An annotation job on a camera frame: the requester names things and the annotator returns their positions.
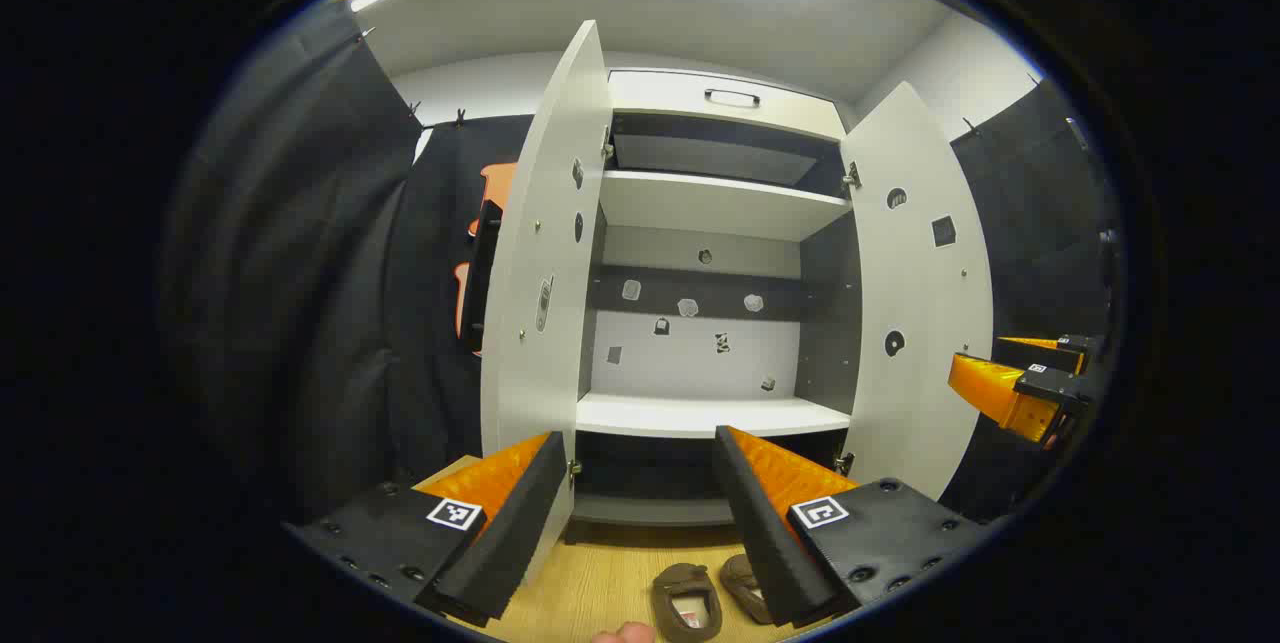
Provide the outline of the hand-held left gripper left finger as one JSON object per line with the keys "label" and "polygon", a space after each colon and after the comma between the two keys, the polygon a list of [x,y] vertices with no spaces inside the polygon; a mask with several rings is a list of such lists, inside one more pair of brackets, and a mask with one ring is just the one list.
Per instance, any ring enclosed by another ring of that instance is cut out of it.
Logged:
{"label": "hand-held left gripper left finger", "polygon": [[384,482],[287,530],[380,596],[484,628],[526,578],[564,483],[548,432],[435,482]]}

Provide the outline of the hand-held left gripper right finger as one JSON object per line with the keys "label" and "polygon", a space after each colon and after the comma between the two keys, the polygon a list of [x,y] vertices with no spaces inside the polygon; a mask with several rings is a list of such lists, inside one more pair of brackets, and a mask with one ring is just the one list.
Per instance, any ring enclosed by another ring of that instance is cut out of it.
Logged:
{"label": "hand-held left gripper right finger", "polygon": [[716,429],[712,462],[777,625],[899,596],[991,534],[897,478],[858,484],[733,427]]}

